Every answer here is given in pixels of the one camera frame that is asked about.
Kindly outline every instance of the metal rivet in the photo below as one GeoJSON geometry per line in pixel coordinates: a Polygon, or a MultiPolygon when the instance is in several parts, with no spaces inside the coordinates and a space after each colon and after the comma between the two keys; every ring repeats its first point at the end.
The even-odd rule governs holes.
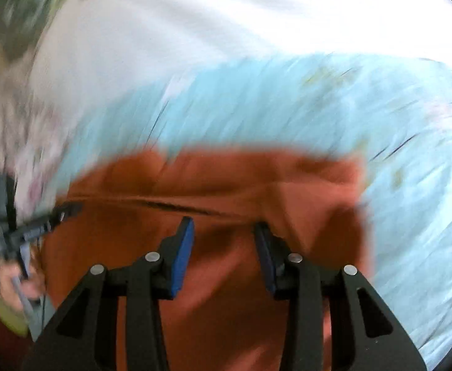
{"type": "Polygon", "coordinates": [[[93,267],[90,268],[90,273],[93,275],[100,275],[104,271],[104,265],[97,264],[93,265],[93,267]]]}
{"type": "Polygon", "coordinates": [[[356,275],[356,273],[358,272],[358,269],[356,269],[356,267],[354,267],[353,265],[346,265],[343,270],[346,274],[351,276],[356,275]]]}
{"type": "Polygon", "coordinates": [[[149,252],[149,253],[145,256],[145,259],[146,259],[148,262],[156,262],[156,261],[158,261],[159,259],[161,259],[161,255],[160,255],[158,252],[152,251],[152,252],[149,252]]]}
{"type": "Polygon", "coordinates": [[[288,261],[289,262],[294,262],[295,264],[298,264],[301,261],[303,261],[303,257],[300,254],[297,254],[296,252],[293,252],[290,255],[288,255],[288,261]]]}

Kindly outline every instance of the orange fabric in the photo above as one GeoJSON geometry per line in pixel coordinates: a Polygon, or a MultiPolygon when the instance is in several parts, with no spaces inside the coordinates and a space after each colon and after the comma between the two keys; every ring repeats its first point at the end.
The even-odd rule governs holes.
{"type": "MultiPolygon", "coordinates": [[[[59,305],[91,265],[132,263],[190,215],[196,234],[183,289],[160,303],[170,369],[278,370],[288,307],[265,289],[252,225],[266,220],[317,264],[351,263],[365,272],[359,180],[355,163],[285,151],[196,150],[172,161],[143,151],[119,159],[71,186],[68,199],[86,203],[46,239],[49,294],[59,305]],[[136,206],[138,200],[194,210],[163,211],[136,206]]],[[[124,371],[123,306],[119,315],[118,370],[124,371]]],[[[328,322],[324,329],[328,339],[328,322]]]]}

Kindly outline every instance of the white fabric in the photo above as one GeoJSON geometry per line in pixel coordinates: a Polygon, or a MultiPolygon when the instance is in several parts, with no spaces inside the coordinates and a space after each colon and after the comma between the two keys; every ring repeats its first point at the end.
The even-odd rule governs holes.
{"type": "Polygon", "coordinates": [[[452,2],[68,0],[44,35],[31,84],[73,114],[197,67],[334,51],[452,68],[452,2]]]}

